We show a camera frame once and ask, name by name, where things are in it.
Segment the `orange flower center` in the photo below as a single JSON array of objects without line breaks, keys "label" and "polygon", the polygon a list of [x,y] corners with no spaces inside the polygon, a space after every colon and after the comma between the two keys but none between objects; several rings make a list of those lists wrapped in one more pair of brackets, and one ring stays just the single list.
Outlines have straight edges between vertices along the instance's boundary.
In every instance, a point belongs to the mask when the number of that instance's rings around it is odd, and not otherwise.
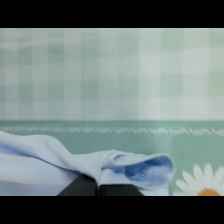
[{"label": "orange flower center", "polygon": [[198,196],[221,196],[217,191],[214,191],[212,189],[205,189],[201,191]]}]

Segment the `black object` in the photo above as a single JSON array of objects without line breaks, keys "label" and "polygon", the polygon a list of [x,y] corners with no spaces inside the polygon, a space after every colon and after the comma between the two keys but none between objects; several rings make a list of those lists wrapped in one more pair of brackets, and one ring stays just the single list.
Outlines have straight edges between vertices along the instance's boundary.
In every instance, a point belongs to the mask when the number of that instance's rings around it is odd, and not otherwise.
[{"label": "black object", "polygon": [[97,187],[96,181],[80,175],[58,196],[143,196],[135,186],[116,184]]}]

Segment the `blue cloth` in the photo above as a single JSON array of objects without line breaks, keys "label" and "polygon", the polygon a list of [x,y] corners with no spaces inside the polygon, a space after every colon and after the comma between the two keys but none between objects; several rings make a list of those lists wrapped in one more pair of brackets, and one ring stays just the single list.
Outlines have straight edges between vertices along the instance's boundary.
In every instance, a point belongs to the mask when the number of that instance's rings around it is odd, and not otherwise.
[{"label": "blue cloth", "polygon": [[0,195],[57,195],[80,173],[98,185],[133,184],[144,195],[168,195],[174,164],[166,154],[75,155],[51,136],[0,132]]}]

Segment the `green checkered tablecloth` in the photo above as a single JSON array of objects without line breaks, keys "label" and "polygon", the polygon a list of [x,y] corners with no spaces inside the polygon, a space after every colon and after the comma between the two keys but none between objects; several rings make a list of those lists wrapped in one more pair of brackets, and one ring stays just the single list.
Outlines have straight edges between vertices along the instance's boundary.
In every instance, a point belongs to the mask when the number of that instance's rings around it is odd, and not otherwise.
[{"label": "green checkered tablecloth", "polygon": [[0,120],[224,118],[224,29],[0,29]]}]

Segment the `white daisy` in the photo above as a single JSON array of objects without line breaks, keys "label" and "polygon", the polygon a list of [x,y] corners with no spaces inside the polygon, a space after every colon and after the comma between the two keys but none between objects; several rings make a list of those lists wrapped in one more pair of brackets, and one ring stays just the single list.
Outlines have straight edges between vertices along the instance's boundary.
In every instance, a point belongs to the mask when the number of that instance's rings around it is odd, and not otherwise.
[{"label": "white daisy", "polygon": [[195,164],[194,177],[183,171],[182,180],[177,180],[176,185],[182,190],[173,192],[174,196],[224,196],[224,167],[220,167],[213,175],[212,167],[206,164],[204,174],[201,168]]}]

